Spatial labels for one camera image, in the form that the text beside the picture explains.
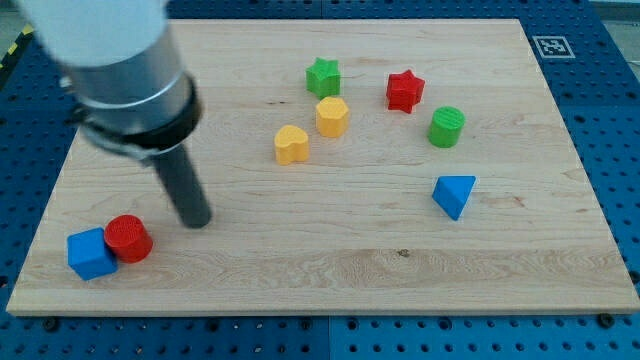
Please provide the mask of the black flange ring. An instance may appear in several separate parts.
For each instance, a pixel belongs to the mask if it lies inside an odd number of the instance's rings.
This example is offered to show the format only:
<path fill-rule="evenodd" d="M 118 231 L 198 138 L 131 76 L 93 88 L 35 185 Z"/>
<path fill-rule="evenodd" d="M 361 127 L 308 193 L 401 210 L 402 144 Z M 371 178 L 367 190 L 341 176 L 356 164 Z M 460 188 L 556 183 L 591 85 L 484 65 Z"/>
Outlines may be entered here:
<path fill-rule="evenodd" d="M 202 106 L 188 73 L 70 73 L 74 120 L 94 145 L 136 159 L 180 145 Z"/>

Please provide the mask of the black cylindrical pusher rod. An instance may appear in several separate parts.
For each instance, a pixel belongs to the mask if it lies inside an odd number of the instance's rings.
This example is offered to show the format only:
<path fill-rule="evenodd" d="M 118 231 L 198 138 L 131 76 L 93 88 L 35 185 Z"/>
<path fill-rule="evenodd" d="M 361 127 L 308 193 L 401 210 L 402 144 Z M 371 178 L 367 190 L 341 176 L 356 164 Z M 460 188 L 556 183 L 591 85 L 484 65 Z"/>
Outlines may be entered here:
<path fill-rule="evenodd" d="M 151 163 L 181 223 L 192 229 L 206 226 L 212 209 L 185 146 L 156 154 Z"/>

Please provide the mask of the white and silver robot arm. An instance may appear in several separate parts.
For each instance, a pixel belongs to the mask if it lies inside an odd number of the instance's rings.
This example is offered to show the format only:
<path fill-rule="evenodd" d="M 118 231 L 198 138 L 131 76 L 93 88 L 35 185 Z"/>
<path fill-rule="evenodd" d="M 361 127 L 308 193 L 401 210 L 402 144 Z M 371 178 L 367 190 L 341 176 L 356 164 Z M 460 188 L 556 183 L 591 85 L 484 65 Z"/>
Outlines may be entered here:
<path fill-rule="evenodd" d="M 97 147 L 151 165 L 182 224 L 212 209 L 183 143 L 202 106 L 159 0 L 20 0 L 78 104 L 72 118 Z"/>

